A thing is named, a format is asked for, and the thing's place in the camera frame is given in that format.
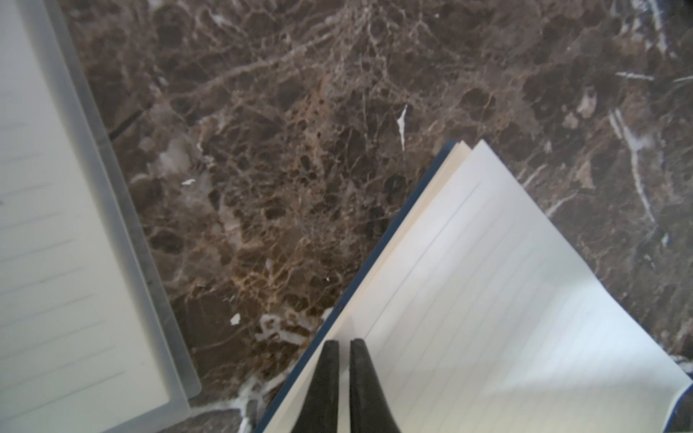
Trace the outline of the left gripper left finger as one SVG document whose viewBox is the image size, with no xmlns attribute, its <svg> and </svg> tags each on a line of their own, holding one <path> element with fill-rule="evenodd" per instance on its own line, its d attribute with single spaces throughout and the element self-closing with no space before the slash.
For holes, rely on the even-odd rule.
<svg viewBox="0 0 693 433">
<path fill-rule="evenodd" d="M 292 433 L 335 433 L 339 420 L 339 342 L 323 345 Z"/>
</svg>

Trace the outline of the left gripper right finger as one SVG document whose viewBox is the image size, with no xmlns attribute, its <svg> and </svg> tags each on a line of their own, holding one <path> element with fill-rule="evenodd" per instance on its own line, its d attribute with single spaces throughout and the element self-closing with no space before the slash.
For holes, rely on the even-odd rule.
<svg viewBox="0 0 693 433">
<path fill-rule="evenodd" d="M 366 341 L 350 342 L 349 416 L 351 433 L 400 433 L 379 382 Z"/>
</svg>

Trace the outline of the blue spiral notebook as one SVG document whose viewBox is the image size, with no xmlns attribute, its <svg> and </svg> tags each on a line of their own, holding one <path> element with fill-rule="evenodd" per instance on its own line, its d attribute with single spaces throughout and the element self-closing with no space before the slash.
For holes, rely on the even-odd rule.
<svg viewBox="0 0 693 433">
<path fill-rule="evenodd" d="M 662 432 L 692 388 L 485 142 L 439 153 L 257 430 L 356 339 L 402 432 Z"/>
</svg>

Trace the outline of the large lined spiral notebook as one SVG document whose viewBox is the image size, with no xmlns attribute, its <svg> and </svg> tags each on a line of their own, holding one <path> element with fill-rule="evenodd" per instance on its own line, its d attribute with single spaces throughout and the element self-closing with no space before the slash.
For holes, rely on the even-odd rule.
<svg viewBox="0 0 693 433">
<path fill-rule="evenodd" d="M 1 429 L 158 432 L 200 381 L 59 5 L 1 5 Z"/>
</svg>

